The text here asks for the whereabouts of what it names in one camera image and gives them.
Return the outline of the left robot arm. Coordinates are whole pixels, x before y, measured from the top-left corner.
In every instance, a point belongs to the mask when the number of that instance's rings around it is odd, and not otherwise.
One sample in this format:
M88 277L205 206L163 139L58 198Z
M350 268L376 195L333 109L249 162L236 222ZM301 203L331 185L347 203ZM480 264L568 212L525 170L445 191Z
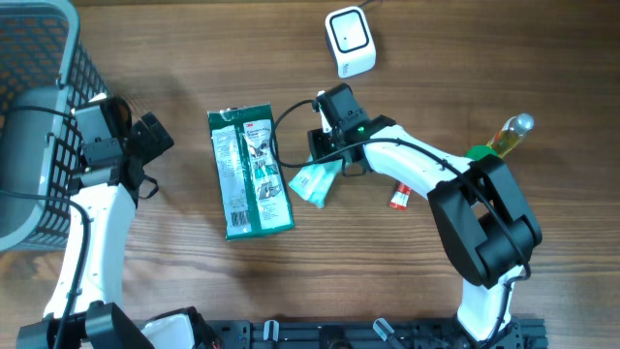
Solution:
M19 348L149 348L151 342L122 310L127 236L148 179L144 166L173 145L152 113L133 121L120 97L74 109L82 136L71 172L69 239L58 282L43 319L19 329Z

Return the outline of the red stick sachet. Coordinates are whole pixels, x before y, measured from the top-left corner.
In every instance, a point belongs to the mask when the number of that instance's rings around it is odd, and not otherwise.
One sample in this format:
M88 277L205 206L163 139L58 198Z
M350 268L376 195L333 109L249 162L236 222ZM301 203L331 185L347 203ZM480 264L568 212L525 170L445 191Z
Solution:
M412 189L409 186L403 184L402 182L397 182L394 193L388 205L394 209L406 210L411 191Z

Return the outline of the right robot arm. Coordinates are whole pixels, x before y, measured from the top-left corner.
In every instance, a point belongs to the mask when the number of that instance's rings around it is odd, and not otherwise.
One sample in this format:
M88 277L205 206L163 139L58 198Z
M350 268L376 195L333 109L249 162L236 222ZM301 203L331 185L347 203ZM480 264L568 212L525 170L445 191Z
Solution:
M368 116L341 83L311 102L322 126L308 134L314 161L358 163L423 197L443 248L464 281L457 320L480 347L507 327L512 289L531 275L542 229L505 162L492 154L451 155L407 133L393 119Z

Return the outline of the teal packet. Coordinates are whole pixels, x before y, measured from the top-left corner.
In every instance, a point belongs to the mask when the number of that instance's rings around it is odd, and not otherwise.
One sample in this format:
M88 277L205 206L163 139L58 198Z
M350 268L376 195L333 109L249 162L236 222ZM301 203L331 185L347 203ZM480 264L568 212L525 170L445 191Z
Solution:
M289 186L304 201L324 208L329 189L341 170L341 160L309 165L294 176Z

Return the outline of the green 3M product package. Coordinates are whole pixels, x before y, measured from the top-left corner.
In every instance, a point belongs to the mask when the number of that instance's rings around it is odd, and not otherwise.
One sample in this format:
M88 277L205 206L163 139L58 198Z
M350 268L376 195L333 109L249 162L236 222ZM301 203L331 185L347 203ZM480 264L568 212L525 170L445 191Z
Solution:
M226 239L261 238L292 229L286 183L270 151L271 105L210 111L207 121Z

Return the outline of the small yellow oil bottle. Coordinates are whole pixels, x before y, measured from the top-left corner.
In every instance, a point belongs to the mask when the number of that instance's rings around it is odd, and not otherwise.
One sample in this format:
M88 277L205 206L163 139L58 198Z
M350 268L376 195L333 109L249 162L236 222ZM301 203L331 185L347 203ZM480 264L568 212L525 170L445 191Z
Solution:
M534 126L534 117L529 113L513 116L486 145L503 158L527 137Z

